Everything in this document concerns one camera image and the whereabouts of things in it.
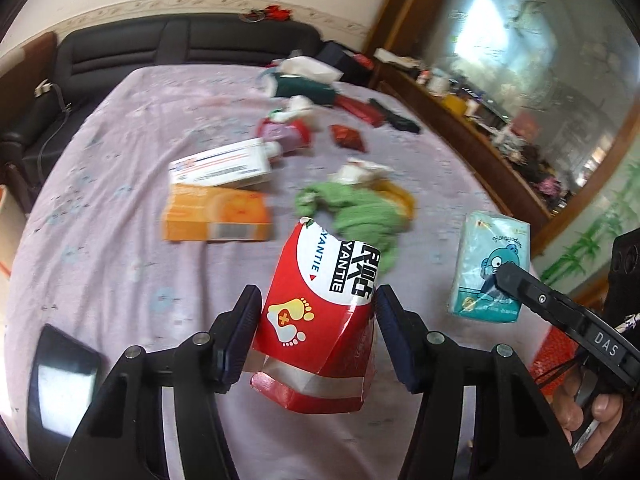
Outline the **white crumpled paper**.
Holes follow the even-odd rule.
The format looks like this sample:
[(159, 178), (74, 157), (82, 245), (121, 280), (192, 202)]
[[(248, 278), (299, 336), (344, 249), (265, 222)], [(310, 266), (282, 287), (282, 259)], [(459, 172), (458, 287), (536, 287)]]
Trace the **white crumpled paper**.
[(389, 166), (351, 157), (335, 174), (332, 174), (330, 181), (342, 185), (367, 186), (378, 180), (387, 179), (393, 172), (393, 168)]

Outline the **red foot patch box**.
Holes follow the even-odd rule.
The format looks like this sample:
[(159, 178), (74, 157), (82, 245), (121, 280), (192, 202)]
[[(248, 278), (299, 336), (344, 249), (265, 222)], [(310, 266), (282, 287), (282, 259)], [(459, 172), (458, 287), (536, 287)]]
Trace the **red foot patch box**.
[(253, 341), (254, 390), (303, 414), (362, 408), (372, 377), (381, 253), (300, 218), (283, 246)]

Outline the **white medicine box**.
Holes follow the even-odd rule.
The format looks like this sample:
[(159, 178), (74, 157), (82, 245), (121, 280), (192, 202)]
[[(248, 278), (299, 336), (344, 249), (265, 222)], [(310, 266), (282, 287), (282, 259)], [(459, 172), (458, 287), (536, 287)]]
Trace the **white medicine box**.
[(171, 162), (169, 184), (247, 188), (268, 180), (271, 162), (282, 155), (279, 143), (261, 138), (227, 144)]

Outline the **white crumpled paper cup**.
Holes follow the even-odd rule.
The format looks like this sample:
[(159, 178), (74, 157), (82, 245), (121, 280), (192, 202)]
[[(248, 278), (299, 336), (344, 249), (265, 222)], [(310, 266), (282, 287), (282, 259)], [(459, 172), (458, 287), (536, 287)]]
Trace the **white crumpled paper cup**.
[(314, 121), (314, 102), (306, 96), (292, 96), (285, 107), (278, 108), (269, 113), (268, 118), (277, 124), (302, 120), (311, 124)]

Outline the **orange cardboard box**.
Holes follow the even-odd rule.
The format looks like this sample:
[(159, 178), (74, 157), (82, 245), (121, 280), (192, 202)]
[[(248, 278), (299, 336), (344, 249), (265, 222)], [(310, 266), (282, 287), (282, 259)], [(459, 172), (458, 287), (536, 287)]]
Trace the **orange cardboard box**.
[(172, 184), (162, 230), (168, 242), (262, 242), (271, 214), (259, 192)]

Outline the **wooden cabinet counter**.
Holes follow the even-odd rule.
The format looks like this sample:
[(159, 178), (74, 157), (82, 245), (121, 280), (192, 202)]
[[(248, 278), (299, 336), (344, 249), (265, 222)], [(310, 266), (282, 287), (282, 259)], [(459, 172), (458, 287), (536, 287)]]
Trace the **wooden cabinet counter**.
[(467, 120), (440, 104), (407, 74), (396, 68), (376, 68), (372, 87), (393, 96), (429, 126), (464, 160), (505, 214), (526, 221), (537, 235), (551, 221), (546, 205), (490, 141)]

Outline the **black smartphone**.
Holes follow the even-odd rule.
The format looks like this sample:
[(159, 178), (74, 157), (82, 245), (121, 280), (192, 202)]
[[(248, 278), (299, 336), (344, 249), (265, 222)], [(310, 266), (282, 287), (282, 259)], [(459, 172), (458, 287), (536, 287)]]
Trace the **black smartphone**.
[(55, 477), (93, 399), (101, 368), (99, 352), (50, 324), (43, 326), (27, 401), (29, 456), (43, 478)]

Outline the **black leather sofa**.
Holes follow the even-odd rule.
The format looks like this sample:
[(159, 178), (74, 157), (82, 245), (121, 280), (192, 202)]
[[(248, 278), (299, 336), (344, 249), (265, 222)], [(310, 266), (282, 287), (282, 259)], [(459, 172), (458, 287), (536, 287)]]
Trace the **black leather sofa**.
[(105, 97), (138, 68), (178, 64), (267, 66), (323, 46), (314, 26), (245, 23), (230, 13), (166, 14), (46, 32), (1, 64), (1, 182), (24, 211), (66, 145)]

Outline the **teal tissue pack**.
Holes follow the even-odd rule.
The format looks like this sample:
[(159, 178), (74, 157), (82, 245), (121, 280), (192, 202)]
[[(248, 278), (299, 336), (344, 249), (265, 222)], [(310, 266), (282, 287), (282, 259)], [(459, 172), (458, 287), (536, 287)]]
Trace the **teal tissue pack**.
[(520, 305), (496, 287), (496, 272), (506, 263), (514, 263), (528, 271), (529, 252), (528, 223), (479, 210), (467, 214), (448, 302), (449, 312), (489, 323), (515, 322)]

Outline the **green tissue box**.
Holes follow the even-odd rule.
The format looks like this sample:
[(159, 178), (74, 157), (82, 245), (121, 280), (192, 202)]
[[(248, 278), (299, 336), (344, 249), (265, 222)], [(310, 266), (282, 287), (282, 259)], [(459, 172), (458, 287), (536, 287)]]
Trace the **green tissue box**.
[(266, 68), (256, 79), (257, 87), (270, 98), (303, 96), (320, 106), (333, 106), (337, 91), (334, 84), (343, 73), (326, 63), (299, 55)]

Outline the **dark red snack packet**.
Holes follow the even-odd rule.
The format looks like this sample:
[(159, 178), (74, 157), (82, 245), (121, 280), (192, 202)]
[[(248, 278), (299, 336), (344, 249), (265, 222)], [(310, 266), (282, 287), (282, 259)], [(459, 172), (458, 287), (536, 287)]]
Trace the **dark red snack packet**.
[(358, 130), (343, 125), (330, 125), (330, 131), (334, 143), (340, 148), (349, 148), (360, 153), (367, 153), (366, 144), (364, 144)]

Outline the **red purple wrapper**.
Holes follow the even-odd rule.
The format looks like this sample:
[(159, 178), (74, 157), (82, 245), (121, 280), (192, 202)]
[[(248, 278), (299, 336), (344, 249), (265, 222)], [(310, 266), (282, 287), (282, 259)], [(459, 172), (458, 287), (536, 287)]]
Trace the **red purple wrapper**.
[(283, 154), (310, 148), (312, 143), (311, 130), (303, 119), (273, 122), (266, 118), (259, 124), (256, 136), (265, 142), (277, 143)]

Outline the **lilac floral bedsheet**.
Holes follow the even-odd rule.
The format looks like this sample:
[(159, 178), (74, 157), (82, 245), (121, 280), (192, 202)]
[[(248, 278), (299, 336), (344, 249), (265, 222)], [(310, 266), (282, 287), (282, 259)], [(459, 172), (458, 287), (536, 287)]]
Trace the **lilac floral bedsheet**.
[(429, 131), (372, 128), (334, 108), (316, 113), (310, 151), (283, 159), (267, 182), (272, 237), (263, 243), (163, 239), (168, 166), (249, 139), (276, 102), (247, 66), (155, 66), (131, 73), (85, 120), (30, 214), (14, 259), (6, 304), (6, 382), (15, 440), (26, 443), (27, 391), (42, 326), (51, 324), (116, 361), (128, 347), (175, 347), (230, 309), (242, 289), (267, 289), (297, 222), (294, 200), (349, 158), (330, 128), (357, 129), (367, 159), (393, 169), (416, 198), (416, 218), (398, 240), (385, 281), (427, 326), (465, 347), (504, 342), (530, 362), (547, 324), (523, 312), (511, 324), (482, 323), (447, 308), (465, 215), (491, 210), (484, 188)]

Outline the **red flat package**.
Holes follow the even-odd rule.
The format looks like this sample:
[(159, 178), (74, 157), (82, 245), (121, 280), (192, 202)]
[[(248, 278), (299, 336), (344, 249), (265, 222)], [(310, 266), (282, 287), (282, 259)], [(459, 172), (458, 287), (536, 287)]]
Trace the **red flat package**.
[(335, 97), (334, 106), (346, 110), (347, 113), (354, 115), (374, 128), (381, 127), (385, 122), (384, 115), (375, 107), (349, 96), (344, 96), (344, 94), (338, 94)]

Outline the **black toy pistol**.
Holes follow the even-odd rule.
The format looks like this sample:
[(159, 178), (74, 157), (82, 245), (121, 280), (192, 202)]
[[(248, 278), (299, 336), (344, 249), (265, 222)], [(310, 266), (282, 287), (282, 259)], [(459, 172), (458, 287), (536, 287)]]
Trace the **black toy pistol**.
[(419, 124), (417, 124), (416, 122), (414, 122), (409, 118), (405, 118), (396, 114), (395, 112), (393, 112), (392, 110), (389, 110), (387, 107), (385, 107), (383, 104), (381, 104), (377, 100), (370, 99), (368, 101), (368, 104), (378, 113), (380, 113), (383, 119), (389, 125), (391, 125), (394, 129), (398, 131), (407, 131), (414, 134), (421, 133), (421, 127)]

